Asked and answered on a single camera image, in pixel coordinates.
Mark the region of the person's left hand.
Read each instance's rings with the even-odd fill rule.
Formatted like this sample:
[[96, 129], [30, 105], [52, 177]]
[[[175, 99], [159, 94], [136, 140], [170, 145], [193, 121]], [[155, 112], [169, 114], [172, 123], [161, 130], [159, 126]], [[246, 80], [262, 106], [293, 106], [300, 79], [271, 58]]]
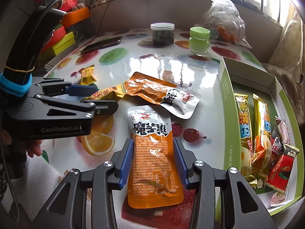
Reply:
[[24, 146], [26, 148], [28, 156], [31, 158], [33, 158], [34, 156], [40, 157], [42, 155], [41, 144], [42, 140], [25, 141]]

